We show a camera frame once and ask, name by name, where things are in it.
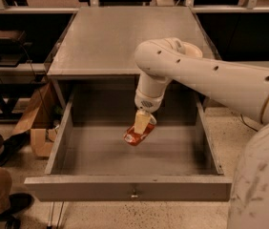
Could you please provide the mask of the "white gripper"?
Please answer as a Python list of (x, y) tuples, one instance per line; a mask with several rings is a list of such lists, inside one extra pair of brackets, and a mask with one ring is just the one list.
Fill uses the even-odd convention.
[(149, 123), (156, 125), (157, 121), (151, 113), (159, 109), (162, 100), (163, 96), (149, 97), (140, 90), (135, 91), (134, 104), (138, 108), (134, 119), (134, 132), (136, 134), (142, 135)]

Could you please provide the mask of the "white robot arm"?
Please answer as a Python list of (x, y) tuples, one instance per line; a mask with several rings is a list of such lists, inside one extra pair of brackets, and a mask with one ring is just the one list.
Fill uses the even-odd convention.
[(239, 155), (227, 229), (269, 229), (269, 68), (196, 57), (177, 38), (139, 44), (134, 61), (139, 109), (156, 111), (175, 80), (263, 125)]

